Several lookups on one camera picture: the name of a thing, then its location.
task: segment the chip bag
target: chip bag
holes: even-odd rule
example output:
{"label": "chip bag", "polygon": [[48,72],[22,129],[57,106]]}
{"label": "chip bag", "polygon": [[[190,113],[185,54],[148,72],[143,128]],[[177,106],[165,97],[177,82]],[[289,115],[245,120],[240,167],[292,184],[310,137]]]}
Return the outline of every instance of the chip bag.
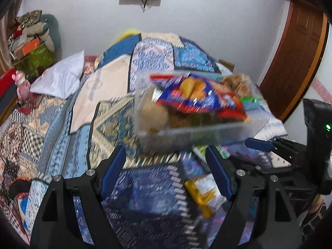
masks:
{"label": "chip bag", "polygon": [[220,194],[212,174],[208,174],[203,178],[186,181],[185,187],[196,204],[202,209],[202,214],[205,218],[211,217],[227,201]]}
{"label": "chip bag", "polygon": [[150,80],[163,89],[156,102],[183,113],[215,112],[219,118],[245,120],[240,101],[225,85],[194,74],[152,74]]}

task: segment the green bag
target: green bag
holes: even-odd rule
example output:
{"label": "green bag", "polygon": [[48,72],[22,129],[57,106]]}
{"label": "green bag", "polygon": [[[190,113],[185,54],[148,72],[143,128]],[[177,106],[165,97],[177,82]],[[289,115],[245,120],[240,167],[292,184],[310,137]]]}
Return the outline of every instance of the green bag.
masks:
{"label": "green bag", "polygon": [[24,58],[14,63],[14,67],[16,70],[24,72],[26,79],[32,79],[39,77],[45,69],[54,63],[54,53],[50,52],[45,44],[41,44]]}

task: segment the yellow cloth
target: yellow cloth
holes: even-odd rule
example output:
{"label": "yellow cloth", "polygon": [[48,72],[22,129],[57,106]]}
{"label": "yellow cloth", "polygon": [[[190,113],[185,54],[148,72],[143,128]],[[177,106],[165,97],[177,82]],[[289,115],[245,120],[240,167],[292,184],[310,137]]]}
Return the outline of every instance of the yellow cloth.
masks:
{"label": "yellow cloth", "polygon": [[136,35],[136,34],[139,34],[139,31],[137,31],[135,29],[127,30],[114,42],[114,44],[119,43],[120,41],[122,41],[128,37],[131,37],[133,35]]}

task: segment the white wall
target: white wall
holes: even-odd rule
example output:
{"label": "white wall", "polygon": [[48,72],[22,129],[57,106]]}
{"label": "white wall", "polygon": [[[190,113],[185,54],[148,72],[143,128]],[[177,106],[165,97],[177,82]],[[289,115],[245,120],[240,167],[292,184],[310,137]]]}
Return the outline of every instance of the white wall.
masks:
{"label": "white wall", "polygon": [[[322,100],[318,93],[310,87],[304,98]],[[284,124],[288,135],[296,142],[307,145],[307,127],[304,123],[303,101],[301,100],[295,111]]]}
{"label": "white wall", "polygon": [[20,12],[41,9],[55,15],[63,57],[82,49],[99,55],[129,28],[174,32],[197,42],[215,59],[234,63],[235,72],[245,72],[256,82],[289,6],[286,0],[159,0],[160,6],[143,13],[139,1],[24,0]]}

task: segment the white cloth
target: white cloth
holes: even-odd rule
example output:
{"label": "white cloth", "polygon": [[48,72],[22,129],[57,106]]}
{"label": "white cloth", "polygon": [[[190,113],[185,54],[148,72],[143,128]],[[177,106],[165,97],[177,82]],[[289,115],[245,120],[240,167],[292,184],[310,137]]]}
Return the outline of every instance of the white cloth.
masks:
{"label": "white cloth", "polygon": [[61,60],[48,68],[32,83],[30,91],[67,99],[80,86],[84,68],[84,51]]}

